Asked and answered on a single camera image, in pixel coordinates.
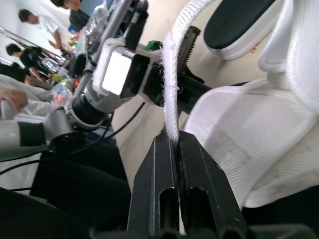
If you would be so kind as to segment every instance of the black cable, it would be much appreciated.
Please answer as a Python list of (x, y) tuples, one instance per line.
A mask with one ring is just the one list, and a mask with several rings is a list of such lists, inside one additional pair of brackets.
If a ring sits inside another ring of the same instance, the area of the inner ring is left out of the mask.
[(40, 162), (47, 162), (49, 160), (52, 160), (52, 159), (56, 159), (56, 158), (62, 158), (62, 157), (66, 157), (66, 156), (70, 156), (70, 155), (73, 155), (75, 153), (78, 153), (78, 152), (81, 152), (87, 148), (90, 148), (90, 147), (94, 147), (104, 141), (107, 141), (111, 138), (113, 138), (115, 135), (117, 135), (119, 132), (121, 132), (130, 122), (132, 122), (132, 120), (138, 115), (138, 113), (141, 111), (141, 109), (143, 108), (143, 106), (145, 105), (145, 102), (143, 102), (141, 104), (141, 106), (137, 109), (137, 111), (134, 113), (134, 115), (121, 127), (119, 128), (116, 132), (114, 132), (112, 135), (104, 138), (104, 136), (106, 135), (107, 131), (109, 130), (110, 126), (111, 126), (111, 122), (112, 122), (112, 119), (113, 119), (113, 116), (114, 116), (114, 112), (112, 113), (112, 116), (110, 118), (110, 121), (108, 123), (108, 126), (106, 128), (106, 130), (104, 131), (104, 133), (101, 135), (100, 138), (98, 138), (96, 141), (92, 142), (92, 143), (89, 143), (87, 144), (85, 147), (79, 149), (79, 150), (76, 150), (76, 151), (73, 151), (71, 153), (67, 153), (65, 155), (59, 155), (59, 156), (55, 156), (55, 157), (49, 157), (49, 158), (44, 158), (44, 159), (39, 159), (39, 160), (33, 160), (33, 161), (29, 161), (29, 162), (25, 162), (25, 163), (21, 163), (21, 164), (17, 164), (15, 166), (12, 166), (10, 168), (7, 168), (3, 171), (0, 172), (0, 176), (11, 171), (11, 170), (14, 170), (16, 168), (20, 168), (20, 167), (23, 167), (23, 166), (26, 166), (26, 165), (30, 165), (30, 164), (34, 164), (34, 163), (40, 163)]
[(115, 131), (113, 134), (111, 134), (110, 136), (108, 136), (107, 138), (105, 138), (105, 140), (109, 140), (110, 138), (113, 138), (114, 136), (116, 136), (119, 132), (121, 132), (126, 126), (128, 126), (128, 124), (130, 122), (132, 122), (132, 120), (134, 120), (134, 118), (138, 115), (138, 113), (141, 111), (141, 109), (143, 108), (143, 106), (145, 105), (145, 102), (143, 102), (141, 104), (141, 106), (138, 108), (138, 110), (134, 113), (134, 115), (121, 127), (119, 128), (117, 131)]
[(34, 190), (34, 189), (40, 189), (40, 188), (47, 188), (50, 185), (42, 185), (42, 186), (34, 186), (34, 187), (29, 187), (29, 188), (17, 188), (17, 189), (10, 189), (10, 191), (13, 192), (21, 192), (21, 191), (26, 191), (26, 190)]
[(33, 154), (29, 154), (29, 155), (22, 156), (22, 157), (19, 157), (19, 158), (8, 159), (8, 160), (5, 160), (5, 161), (1, 161), (0, 163), (10, 162), (10, 161), (19, 160), (19, 159), (24, 159), (24, 158), (29, 158), (29, 157), (35, 156), (35, 155), (37, 155), (37, 154), (39, 154), (39, 153), (40, 153), (40, 152), (38, 152), (38, 153), (33, 153)]

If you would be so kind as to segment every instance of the plastic bag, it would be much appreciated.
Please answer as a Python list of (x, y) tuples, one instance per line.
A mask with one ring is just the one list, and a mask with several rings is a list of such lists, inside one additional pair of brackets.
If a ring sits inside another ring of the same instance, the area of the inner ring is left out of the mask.
[(103, 31), (108, 24), (109, 16), (109, 10), (106, 1), (104, 0), (102, 5), (95, 8), (85, 27), (84, 49), (86, 51), (100, 40)]

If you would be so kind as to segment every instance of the black armrest pad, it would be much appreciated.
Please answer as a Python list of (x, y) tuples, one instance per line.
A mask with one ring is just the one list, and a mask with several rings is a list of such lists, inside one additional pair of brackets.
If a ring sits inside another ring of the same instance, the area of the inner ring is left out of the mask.
[(275, 0), (223, 0), (210, 18), (204, 40), (212, 49), (223, 49), (239, 39)]

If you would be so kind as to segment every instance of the black hair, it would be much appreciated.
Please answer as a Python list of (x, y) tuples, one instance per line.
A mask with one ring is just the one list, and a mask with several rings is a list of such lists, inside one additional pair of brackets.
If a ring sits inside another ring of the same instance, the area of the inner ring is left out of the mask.
[(16, 62), (13, 62), (11, 66), (14, 68), (20, 68), (20, 65)]
[(12, 56), (16, 52), (21, 52), (21, 48), (18, 47), (15, 44), (10, 44), (9, 46), (6, 47), (6, 52), (9, 56)]
[(21, 9), (18, 13), (21, 22), (27, 22), (29, 19), (30, 11), (27, 9)]
[(63, 7), (64, 6), (64, 0), (51, 0), (51, 2), (56, 5), (57, 7)]

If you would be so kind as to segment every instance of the floor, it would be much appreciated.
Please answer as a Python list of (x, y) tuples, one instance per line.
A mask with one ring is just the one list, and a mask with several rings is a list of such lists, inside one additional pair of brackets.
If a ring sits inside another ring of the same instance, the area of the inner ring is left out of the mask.
[[(150, 40), (163, 40), (165, 34), (172, 29), (179, 12), (188, 2), (189, 0), (149, 0), (150, 16), (141, 42), (145, 44)], [(216, 0), (205, 9), (193, 25), (204, 31), (209, 18), (220, 2), (221, 0)], [(188, 66), (207, 85), (215, 88), (265, 76), (265, 73), (258, 68), (258, 59), (267, 39), (258, 45), (254, 53), (248, 53), (233, 61), (221, 61), (206, 48), (202, 34), (203, 32), (198, 37)], [(114, 130), (120, 128), (134, 114), (141, 103), (142, 101), (135, 97), (117, 109), (113, 120)], [(180, 125), (183, 125), (186, 119), (187, 115), (183, 114)], [(149, 150), (153, 138), (162, 129), (163, 122), (163, 108), (145, 106), (134, 121), (117, 136), (131, 187), (134, 176)]]

